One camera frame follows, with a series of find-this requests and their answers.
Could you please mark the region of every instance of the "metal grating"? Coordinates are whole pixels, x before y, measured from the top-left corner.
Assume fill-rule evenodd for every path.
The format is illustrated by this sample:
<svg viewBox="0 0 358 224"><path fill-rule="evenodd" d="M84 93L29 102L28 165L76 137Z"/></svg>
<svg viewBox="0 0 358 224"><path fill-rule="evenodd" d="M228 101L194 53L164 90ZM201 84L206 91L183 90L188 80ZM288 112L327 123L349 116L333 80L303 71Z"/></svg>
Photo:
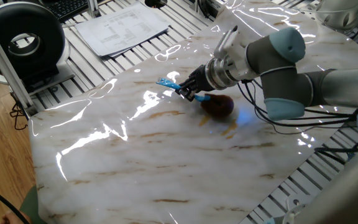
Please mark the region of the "metal grating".
<svg viewBox="0 0 358 224"><path fill-rule="evenodd" d="M273 0L287 8L307 9L315 7L318 1L310 0ZM135 3L135 0L115 0L100 5L102 14L124 9ZM75 27L65 29L65 35L71 45L68 64L75 77L51 87L33 96L39 111L47 109L72 96L80 95L104 80L111 78L132 66L154 56L161 50L199 32L212 24L214 18L206 19L193 11L187 0L169 0L168 5L156 11L171 23L168 31L141 43L129 51L114 58L99 57L87 46ZM67 23L84 22L91 19L87 12L67 21ZM355 124L345 124L324 145L326 147L352 147L358 142ZM347 155L332 154L347 160ZM317 195L343 169L343 165L331 158L313 154L297 168L287 180L275 189L258 205L241 224L262 224L264 221L282 216L287 212L286 199L291 194Z"/></svg>

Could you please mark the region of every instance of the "marble pattern sheet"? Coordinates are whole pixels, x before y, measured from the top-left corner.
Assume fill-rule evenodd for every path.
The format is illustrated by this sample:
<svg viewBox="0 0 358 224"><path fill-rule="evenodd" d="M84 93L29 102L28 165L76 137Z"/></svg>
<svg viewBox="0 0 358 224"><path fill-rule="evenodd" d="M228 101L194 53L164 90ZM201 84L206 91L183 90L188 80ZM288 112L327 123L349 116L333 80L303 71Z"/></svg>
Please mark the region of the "marble pattern sheet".
<svg viewBox="0 0 358 224"><path fill-rule="evenodd" d="M230 117L214 120L155 84L185 80L234 26L249 42L298 29L306 42L299 72L358 68L358 45L347 37L268 0L230 1L208 29L30 119L46 222L237 224L335 132L277 134L237 87L214 92L235 103Z"/></svg>

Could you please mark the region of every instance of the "metal bar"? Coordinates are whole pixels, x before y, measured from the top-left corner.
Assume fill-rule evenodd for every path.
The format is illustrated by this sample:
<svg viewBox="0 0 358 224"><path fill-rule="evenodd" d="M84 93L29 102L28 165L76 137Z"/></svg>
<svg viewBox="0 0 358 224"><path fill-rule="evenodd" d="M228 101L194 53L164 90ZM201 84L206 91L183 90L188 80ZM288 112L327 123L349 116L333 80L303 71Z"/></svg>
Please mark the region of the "metal bar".
<svg viewBox="0 0 358 224"><path fill-rule="evenodd" d="M20 101L26 112L30 116L36 114L37 110L34 106L34 103L31 100L31 97L25 90L23 83L20 81L19 77L17 76L16 71L14 70L11 62L6 56L1 45L0 45L0 71L2 72L5 79L11 86L14 94L16 95L17 99Z"/></svg>

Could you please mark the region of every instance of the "green object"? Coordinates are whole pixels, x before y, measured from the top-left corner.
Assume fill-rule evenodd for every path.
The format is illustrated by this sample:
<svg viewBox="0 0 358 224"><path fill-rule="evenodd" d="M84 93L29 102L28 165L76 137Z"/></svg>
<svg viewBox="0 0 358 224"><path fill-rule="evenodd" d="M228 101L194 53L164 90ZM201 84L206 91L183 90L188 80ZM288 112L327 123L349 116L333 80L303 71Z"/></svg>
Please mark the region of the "green object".
<svg viewBox="0 0 358 224"><path fill-rule="evenodd" d="M38 196L35 186L25 196L22 206L20 206L20 211L28 215L33 224L47 224L38 214Z"/></svg>
<svg viewBox="0 0 358 224"><path fill-rule="evenodd" d="M34 186L29 190L20 207L20 211L30 217L33 224L47 224L38 214L37 188Z"/></svg>

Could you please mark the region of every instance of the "robotic arm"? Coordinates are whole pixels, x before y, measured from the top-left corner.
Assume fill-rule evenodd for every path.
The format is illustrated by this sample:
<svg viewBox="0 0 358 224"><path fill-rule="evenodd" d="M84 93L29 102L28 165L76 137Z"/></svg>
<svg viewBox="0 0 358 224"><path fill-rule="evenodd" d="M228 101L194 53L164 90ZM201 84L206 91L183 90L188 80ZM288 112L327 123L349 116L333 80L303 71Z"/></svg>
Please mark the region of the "robotic arm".
<svg viewBox="0 0 358 224"><path fill-rule="evenodd" d="M358 108L358 69L297 73L295 63L304 57L305 43L295 29L249 44L242 41L237 27L226 32L214 58L192 72L176 92L192 101L200 91L223 90L260 77L271 120L301 117L308 106ZM298 205L266 223L358 223L358 160L351 160L310 204Z"/></svg>
<svg viewBox="0 0 358 224"><path fill-rule="evenodd" d="M268 116L275 121L301 117L308 106L358 107L358 69L297 73L295 63L305 55L305 42L294 28L247 45L243 40L237 27L226 32L214 58L192 72L177 93L192 101L200 91L260 77Z"/></svg>

